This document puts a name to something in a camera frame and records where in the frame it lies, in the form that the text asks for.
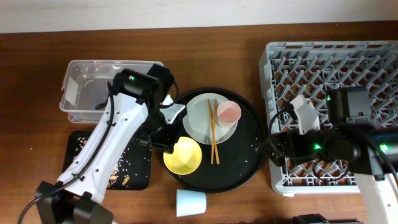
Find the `yellow bowl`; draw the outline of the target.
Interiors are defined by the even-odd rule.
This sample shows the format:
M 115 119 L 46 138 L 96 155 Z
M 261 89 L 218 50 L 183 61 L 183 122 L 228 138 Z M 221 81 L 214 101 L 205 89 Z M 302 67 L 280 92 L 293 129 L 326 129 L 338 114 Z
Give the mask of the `yellow bowl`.
M 194 172 L 201 164 L 202 151 L 199 143 L 188 137 L 180 137 L 173 146 L 173 153 L 163 153 L 166 168 L 177 175 Z

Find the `light blue plastic cup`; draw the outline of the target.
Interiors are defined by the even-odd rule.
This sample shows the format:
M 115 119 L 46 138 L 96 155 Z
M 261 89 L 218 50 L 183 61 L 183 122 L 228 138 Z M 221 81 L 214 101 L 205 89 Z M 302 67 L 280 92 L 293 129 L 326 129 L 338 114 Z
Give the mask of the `light blue plastic cup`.
M 185 217 L 206 212 L 207 199 L 203 192 L 178 189 L 176 194 L 176 216 Z

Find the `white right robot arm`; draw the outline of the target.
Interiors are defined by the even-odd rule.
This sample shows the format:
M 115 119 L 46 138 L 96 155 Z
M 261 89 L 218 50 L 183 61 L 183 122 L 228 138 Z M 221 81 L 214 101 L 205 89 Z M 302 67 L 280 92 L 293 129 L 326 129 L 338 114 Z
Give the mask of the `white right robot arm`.
M 268 122 L 273 163 L 346 161 L 365 202 L 370 223 L 397 223 L 397 131 L 378 129 L 366 87 L 329 90 L 330 129 L 303 95 L 286 102 Z

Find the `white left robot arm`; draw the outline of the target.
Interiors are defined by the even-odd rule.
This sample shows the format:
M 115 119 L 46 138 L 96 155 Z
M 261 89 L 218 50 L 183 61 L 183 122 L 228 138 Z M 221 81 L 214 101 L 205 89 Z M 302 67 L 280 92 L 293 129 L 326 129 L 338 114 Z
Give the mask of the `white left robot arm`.
M 107 84 L 104 113 L 76 159 L 56 184 L 42 182 L 35 199 L 42 223 L 114 223 L 102 206 L 109 178 L 130 141 L 172 154 L 176 139 L 163 102 L 176 84 L 171 71 L 154 64 L 146 74 L 131 69 Z

